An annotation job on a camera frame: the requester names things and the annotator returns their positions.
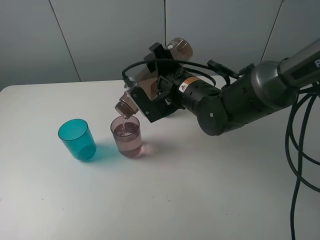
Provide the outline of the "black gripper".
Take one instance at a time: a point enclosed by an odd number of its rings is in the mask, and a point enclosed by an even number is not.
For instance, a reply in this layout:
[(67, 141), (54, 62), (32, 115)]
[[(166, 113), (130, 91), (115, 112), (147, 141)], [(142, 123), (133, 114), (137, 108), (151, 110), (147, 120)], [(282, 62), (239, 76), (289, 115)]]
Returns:
[(174, 59), (171, 52), (158, 42), (148, 49), (150, 51), (149, 60), (143, 60), (147, 62), (146, 66), (149, 69), (151, 69), (150, 64), (155, 64), (157, 67), (157, 96), (165, 97), (168, 104), (172, 104), (177, 110), (181, 109), (181, 104), (175, 100), (175, 92), (178, 88), (178, 78), (184, 73), (182, 67), (184, 61)]

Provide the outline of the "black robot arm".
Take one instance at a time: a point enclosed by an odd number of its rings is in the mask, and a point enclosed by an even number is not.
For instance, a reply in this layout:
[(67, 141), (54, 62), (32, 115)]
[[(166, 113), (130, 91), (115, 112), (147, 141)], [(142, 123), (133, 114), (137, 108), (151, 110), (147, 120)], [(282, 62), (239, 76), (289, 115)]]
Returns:
[(217, 88), (183, 68), (168, 48), (155, 43), (147, 66), (157, 70), (157, 98), (143, 113), (150, 122), (179, 109), (193, 113), (210, 136), (241, 128), (294, 104), (302, 88), (320, 79), (320, 43), (315, 41), (280, 62), (250, 64), (238, 72), (210, 60), (207, 69), (224, 78)]

